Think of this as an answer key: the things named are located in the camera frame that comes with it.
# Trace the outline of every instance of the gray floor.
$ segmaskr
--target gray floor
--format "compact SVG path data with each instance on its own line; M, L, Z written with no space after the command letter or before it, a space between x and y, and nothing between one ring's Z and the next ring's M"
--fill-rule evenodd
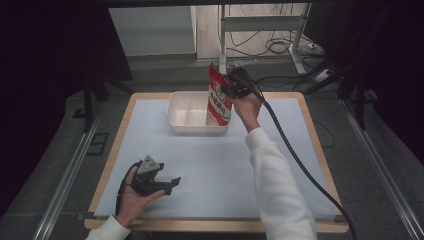
M137 91L207 90L209 81L207 67L210 64L208 61L194 61L190 56L184 58L170 56L166 60L160 57L133 58L129 61L135 81L125 84ZM295 75L293 64L288 58L262 60L258 65L249 65L246 68L254 79L271 75ZM271 82L269 84L274 86L284 83L287 85L278 88L264 87L264 91L292 91L295 80L284 78ZM312 84L314 84L312 80L303 82L296 90ZM344 107L336 97L337 86L337 83L334 83L305 97L342 204L354 222L358 239L411 239L396 205L389 197L378 172L349 122ZM103 151L96 144L90 145L87 149L66 201L59 209L58 219L53 221L49 239L84 239L88 234L82 219L87 213L130 98L116 87L107 85L107 88L110 93L109 100L94 101L95 109L100 109L98 112L100 119L94 133L98 134L96 137L104 137L102 134L107 134L106 145ZM34 236L56 187L84 138L84 119L73 118L74 112L83 106L81 92L68 99L67 112L55 138L12 206L0 219L0 239L31 239ZM423 166L381 121L371 104L365 108L365 124L366 134L372 140L388 172L419 221L424 222ZM263 238L263 235L210 234L153 236L163 239ZM136 233L135 237L147 238L142 233ZM319 239L351 239L351 235L349 232L319 234Z

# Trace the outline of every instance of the red package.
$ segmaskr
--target red package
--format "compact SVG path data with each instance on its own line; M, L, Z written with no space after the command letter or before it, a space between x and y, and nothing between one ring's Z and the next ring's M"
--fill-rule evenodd
M231 108L233 104L227 96L221 92L221 86L230 86L230 82L211 63L209 67L209 100L208 111L212 114L220 126L226 126L230 122Z

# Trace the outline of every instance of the hand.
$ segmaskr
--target hand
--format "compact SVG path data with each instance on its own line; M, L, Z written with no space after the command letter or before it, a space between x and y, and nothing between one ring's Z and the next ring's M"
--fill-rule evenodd
M128 228L131 223L143 213L150 202L165 194L165 190L160 190L147 197L138 195L131 187L131 182L136 171L137 167L133 168L127 177L124 192L122 193L119 213L116 217L116 220L125 228Z
M262 103L255 94L251 93L243 99L229 98L229 100L233 103L234 109L246 127L247 132L260 127L258 115Z

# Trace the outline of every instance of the white wall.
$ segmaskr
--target white wall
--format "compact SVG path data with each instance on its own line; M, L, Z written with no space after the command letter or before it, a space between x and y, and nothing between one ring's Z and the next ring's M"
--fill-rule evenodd
M126 56L195 52L195 13L189 6L111 8L109 12Z

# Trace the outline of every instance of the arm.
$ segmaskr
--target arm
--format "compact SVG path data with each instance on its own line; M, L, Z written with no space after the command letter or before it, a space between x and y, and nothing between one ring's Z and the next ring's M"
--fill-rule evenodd
M315 218L287 159L257 121L260 101L250 94L232 102L248 132L246 144L251 152L256 199L267 239L317 239Z
M130 185L136 171L137 168L134 168L128 175L118 216L116 216L116 218L114 216L109 216L108 220L102 226L90 231L86 240L125 239L131 232L131 230L128 229L131 223L144 212L144 209L150 202L165 194L165 191L161 190L147 197L138 195Z

